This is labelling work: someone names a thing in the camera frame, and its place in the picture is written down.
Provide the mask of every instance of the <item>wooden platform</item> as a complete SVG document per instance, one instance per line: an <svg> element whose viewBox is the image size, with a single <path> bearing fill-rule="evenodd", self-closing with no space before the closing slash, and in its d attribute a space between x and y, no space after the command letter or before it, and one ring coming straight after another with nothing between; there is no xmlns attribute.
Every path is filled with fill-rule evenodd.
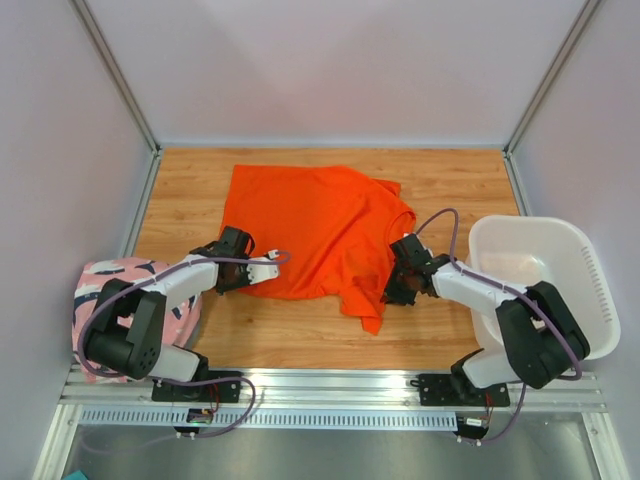
<svg viewBox="0 0 640 480"><path fill-rule="evenodd" d="M214 240L235 164L341 164L400 182L418 223L447 206L460 211L461 259L475 221L517 214L497 150L172 148L164 153L136 255L173 263ZM445 216L421 238L434 252L446 252L451 226ZM195 350L213 366L440 369L477 348L469 311L426 296L414 307L388 307L378 336L362 331L360 319L341 315L337 297L282 301L231 292L204 301Z"/></svg>

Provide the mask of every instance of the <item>orange cloth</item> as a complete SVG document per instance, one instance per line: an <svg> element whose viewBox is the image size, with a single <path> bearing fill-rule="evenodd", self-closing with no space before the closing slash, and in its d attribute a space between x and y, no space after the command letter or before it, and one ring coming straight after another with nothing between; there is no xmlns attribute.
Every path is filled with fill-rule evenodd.
<svg viewBox="0 0 640 480"><path fill-rule="evenodd" d="M286 299L337 294L341 312L361 317L362 328L377 334L393 267L389 244L411 232L416 219L399 193L399 184L347 167L236 166L223 228L249 232L258 254L291 253L277 279L243 291Z"/></svg>

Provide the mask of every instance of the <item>white enclosure panel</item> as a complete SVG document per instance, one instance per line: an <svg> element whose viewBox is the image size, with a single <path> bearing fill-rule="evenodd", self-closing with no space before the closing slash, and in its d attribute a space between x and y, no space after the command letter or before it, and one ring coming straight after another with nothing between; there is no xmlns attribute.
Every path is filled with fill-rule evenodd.
<svg viewBox="0 0 640 480"><path fill-rule="evenodd" d="M534 214L591 238L622 339L596 373L625 456L640 476L640 2L607 0L534 120L515 160Z"/></svg>
<svg viewBox="0 0 640 480"><path fill-rule="evenodd" d="M504 145L582 0L90 0L172 144Z"/></svg>
<svg viewBox="0 0 640 480"><path fill-rule="evenodd" d="M150 152L66 1L3 2L0 45L0 478L26 479L81 267L117 254Z"/></svg>

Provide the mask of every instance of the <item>purple cable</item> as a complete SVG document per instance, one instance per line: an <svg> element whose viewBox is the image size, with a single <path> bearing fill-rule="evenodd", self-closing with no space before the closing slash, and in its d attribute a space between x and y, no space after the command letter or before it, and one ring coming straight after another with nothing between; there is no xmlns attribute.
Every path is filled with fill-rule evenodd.
<svg viewBox="0 0 640 480"><path fill-rule="evenodd" d="M503 290L505 292L508 292L512 295L515 295L517 298L522 300L529 308L531 308L531 310L533 310L534 313L544 322L545 327L547 327L551 331L553 336L556 337L556 340L558 340L558 343L560 343L560 346L562 346L562 348L564 349L565 353L567 354L567 356L571 360L571 363L573 364L573 368L575 369L575 375L573 376L560 375L558 378L561 380L571 380L571 381L580 380L582 378L582 367L580 366L580 361L578 360L578 357L576 357L576 354L573 352L573 350L571 349L567 341L564 339L562 334L558 331L558 329L553 324L553 322L551 322L549 317L540 309L540 307L538 307L538 305L533 300L531 300L529 297L519 292L515 288L512 288L508 285L503 285L502 283L496 282L495 280L491 278L487 278L484 275L480 275L478 273L465 270L458 264L458 262L455 259L455 250L456 250L456 240L458 238L458 226L460 224L460 216L458 215L458 211L455 208L451 208L451 207L443 208L439 212L433 214L429 219L427 219L427 221L425 221L422 225L420 225L420 227L416 230L416 235L419 235L420 232L422 232L422 230L424 230L424 228L427 225L429 225L433 220L435 220L440 215L443 215L445 213L452 213L455 218L455 221L453 224L453 233L451 235L451 244L449 247L449 261L451 262L453 267L463 275L468 275L469 277L474 278L491 287L494 287L494 288ZM489 438L487 440L483 440L481 442L482 444L494 443L497 440L504 437L507 433L509 433L509 431L515 425L516 419L520 415L520 411L522 410L522 405L524 404L524 397L525 397L526 391L527 391L527 386L526 384L523 383L522 392L520 393L520 398L518 399L516 410L513 413L513 416L511 417L511 419L509 420L509 423L507 423L507 426L495 437Z"/></svg>
<svg viewBox="0 0 640 480"><path fill-rule="evenodd" d="M205 385L215 385L215 384L226 383L226 382L244 382L247 385L249 385L249 387L251 388L251 398L249 399L249 405L247 406L245 411L242 413L242 415L240 415L240 417L235 422L219 430L214 430L212 432L200 433L198 435L194 435L193 438L213 438L213 437L219 437L220 435L224 435L225 433L229 433L231 430L234 430L235 428L237 428L241 423L243 423L249 417L249 415L251 414L251 411L253 410L253 406L255 405L255 402L256 402L256 386L253 384L251 380L244 377L226 377L226 378L217 378L212 380L201 380L197 382L179 382L177 380L167 380L167 379L159 379L159 378L156 380L161 380L165 383L169 383L171 385L177 385L181 387L202 387ZM184 434L184 433L181 434L181 437L191 438L190 435ZM80 444L82 445L83 449L87 450L88 452L94 453L96 455L113 455L116 453L136 452L143 448L150 447L151 445L155 445L156 443L161 443L166 440L174 440L176 438L177 438L176 435L166 435L164 437L154 438L153 440L149 440L148 442L142 443L140 445L136 445L135 447L126 447L126 448L120 448L117 450L102 450L99 448L91 447L87 445L87 443L82 438L80 440Z"/></svg>

